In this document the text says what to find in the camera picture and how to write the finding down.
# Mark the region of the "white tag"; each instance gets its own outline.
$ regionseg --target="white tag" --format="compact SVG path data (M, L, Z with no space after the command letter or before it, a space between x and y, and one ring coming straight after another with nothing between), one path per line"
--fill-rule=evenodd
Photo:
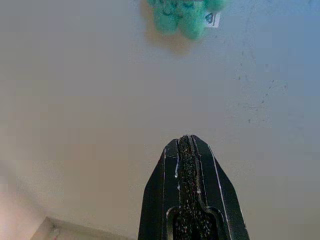
M218 28L220 23L221 12L212 13L207 11L204 17L206 28Z

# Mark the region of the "baseboard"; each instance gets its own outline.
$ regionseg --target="baseboard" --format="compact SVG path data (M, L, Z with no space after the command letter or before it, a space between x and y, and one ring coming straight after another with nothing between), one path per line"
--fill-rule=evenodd
M90 235L92 237L105 239L105 240L132 240L124 236L116 235L110 232L94 229L91 227L73 224L73 223L58 220L55 218L50 218L50 222L53 224L55 228L67 229L74 232Z
M46 217L30 240L47 240L53 228L54 225L50 219Z

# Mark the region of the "cluster of pom-poms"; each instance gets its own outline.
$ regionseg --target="cluster of pom-poms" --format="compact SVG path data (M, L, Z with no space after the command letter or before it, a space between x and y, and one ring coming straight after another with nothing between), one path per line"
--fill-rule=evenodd
M178 29L191 40L199 39L205 31L206 11L221 11L226 0L147 0L153 7L155 28L164 35Z

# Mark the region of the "gray surface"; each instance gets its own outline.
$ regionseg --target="gray surface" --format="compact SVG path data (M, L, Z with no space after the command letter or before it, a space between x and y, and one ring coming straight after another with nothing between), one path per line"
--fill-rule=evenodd
M233 182L251 239L314 237L319 10L231 1L190 43L156 34L137 0L3 0L1 161L50 217L135 238L163 147L192 133Z

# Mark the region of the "wall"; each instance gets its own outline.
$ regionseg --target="wall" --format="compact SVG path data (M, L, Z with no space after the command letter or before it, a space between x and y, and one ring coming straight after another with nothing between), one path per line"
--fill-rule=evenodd
M45 214L17 186L17 179L0 166L0 239L29 240Z

